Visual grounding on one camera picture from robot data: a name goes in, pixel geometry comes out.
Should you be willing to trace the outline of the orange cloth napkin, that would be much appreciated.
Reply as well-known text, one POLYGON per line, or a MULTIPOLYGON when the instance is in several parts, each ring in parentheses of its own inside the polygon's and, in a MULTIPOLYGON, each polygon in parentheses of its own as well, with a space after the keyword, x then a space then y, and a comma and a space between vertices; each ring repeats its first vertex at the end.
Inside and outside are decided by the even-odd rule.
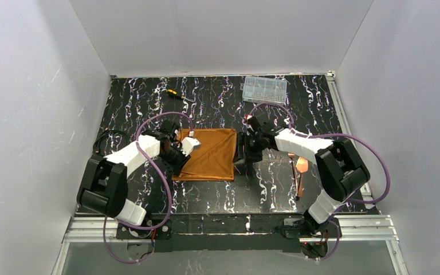
POLYGON ((178 176, 172 180, 232 181, 237 131, 231 128, 195 129, 193 137, 201 146, 193 150, 191 158, 178 176))

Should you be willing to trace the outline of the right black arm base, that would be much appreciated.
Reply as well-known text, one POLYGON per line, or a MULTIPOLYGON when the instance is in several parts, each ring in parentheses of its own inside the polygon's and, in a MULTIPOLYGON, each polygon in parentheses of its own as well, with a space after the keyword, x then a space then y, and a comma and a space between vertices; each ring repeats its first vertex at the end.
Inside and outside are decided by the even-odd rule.
POLYGON ((341 226, 337 218, 332 218, 318 224, 312 218, 291 217, 283 219, 278 225, 277 230, 288 239, 321 237, 328 232, 330 237, 342 237, 341 226))

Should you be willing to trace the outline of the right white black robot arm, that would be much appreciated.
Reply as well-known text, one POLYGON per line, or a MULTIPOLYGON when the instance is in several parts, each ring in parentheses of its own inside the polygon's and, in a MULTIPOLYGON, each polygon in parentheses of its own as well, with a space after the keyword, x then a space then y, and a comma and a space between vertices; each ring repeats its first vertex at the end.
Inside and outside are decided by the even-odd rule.
POLYGON ((265 149, 293 153, 313 163, 321 180, 321 192, 305 211, 302 228, 317 231, 353 193, 370 179, 370 172, 353 142, 314 138, 287 125, 261 122, 247 116, 246 132, 237 133, 234 162, 256 163, 265 149))

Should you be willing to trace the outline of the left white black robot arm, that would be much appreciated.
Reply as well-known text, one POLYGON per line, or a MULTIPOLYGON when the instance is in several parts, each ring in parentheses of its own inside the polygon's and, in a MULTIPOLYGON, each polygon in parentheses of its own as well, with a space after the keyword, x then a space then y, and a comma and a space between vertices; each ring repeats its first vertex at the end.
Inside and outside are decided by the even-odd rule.
POLYGON ((85 166, 77 203, 128 227, 154 229, 143 226, 146 210, 127 198, 128 177, 145 163, 157 168, 154 158, 168 165, 173 175, 179 175, 192 152, 201 146, 193 137, 194 131, 183 138, 179 133, 176 123, 164 121, 158 129, 141 130, 135 141, 117 152, 92 155, 85 166))

